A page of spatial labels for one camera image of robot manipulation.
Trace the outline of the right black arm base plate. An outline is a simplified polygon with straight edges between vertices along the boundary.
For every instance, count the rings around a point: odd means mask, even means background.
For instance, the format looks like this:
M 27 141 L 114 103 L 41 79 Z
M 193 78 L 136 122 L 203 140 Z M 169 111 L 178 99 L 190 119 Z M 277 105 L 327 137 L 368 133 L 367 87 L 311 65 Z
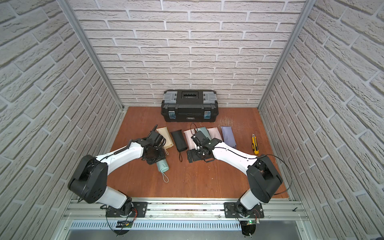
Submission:
M 261 204 L 255 205 L 251 210 L 241 208 L 240 203 L 225 202 L 224 203 L 225 218 L 240 220 L 245 219 L 263 219 L 265 217 L 263 206 Z

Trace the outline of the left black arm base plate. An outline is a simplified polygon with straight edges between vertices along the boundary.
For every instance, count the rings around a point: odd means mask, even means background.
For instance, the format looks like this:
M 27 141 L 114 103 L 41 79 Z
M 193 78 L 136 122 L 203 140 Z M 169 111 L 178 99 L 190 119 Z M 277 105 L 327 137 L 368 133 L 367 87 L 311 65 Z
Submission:
M 108 206 L 106 209 L 107 218 L 129 217 L 144 218 L 146 216 L 148 202 L 129 202 L 120 209 Z

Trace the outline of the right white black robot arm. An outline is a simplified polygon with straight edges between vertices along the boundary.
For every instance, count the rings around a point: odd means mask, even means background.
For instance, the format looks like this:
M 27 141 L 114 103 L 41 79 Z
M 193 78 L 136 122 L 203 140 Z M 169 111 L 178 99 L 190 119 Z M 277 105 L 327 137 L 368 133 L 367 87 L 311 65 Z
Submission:
M 218 160 L 240 170 L 247 176 L 250 188 L 235 203 L 234 210 L 238 215 L 248 217 L 255 206 L 268 203 L 277 193 L 283 179 L 266 155 L 257 157 L 236 150 L 219 139 L 206 137 L 191 137 L 195 149 L 187 151 L 188 161 L 211 162 Z

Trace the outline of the cream sleeved umbrella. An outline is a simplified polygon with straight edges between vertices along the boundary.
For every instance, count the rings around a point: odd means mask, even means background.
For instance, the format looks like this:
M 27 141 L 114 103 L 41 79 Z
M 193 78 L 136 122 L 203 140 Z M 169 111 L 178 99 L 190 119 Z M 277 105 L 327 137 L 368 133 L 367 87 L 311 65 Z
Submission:
M 165 150 L 166 155 L 169 155 L 169 152 L 167 151 L 167 149 L 173 147 L 174 146 L 174 142 L 173 142 L 173 140 L 171 138 L 171 135 L 170 135 L 170 132 L 169 132 L 168 128 L 167 127 L 158 128 L 157 132 L 160 135 L 162 135 L 164 137 L 164 139 L 166 140 L 166 143 L 164 144 L 163 148 Z

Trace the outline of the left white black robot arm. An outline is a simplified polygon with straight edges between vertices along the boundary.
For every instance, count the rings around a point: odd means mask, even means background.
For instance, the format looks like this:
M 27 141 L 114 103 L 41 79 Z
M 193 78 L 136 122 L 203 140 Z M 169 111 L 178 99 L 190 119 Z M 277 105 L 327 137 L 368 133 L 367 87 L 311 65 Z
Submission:
M 133 211 L 132 198 L 107 186 L 109 174 L 136 159 L 145 160 L 149 165 L 165 159 L 165 143 L 159 135 L 131 140 L 125 147 L 104 155 L 86 155 L 70 178 L 68 189 L 88 204 L 100 203 L 127 217 Z

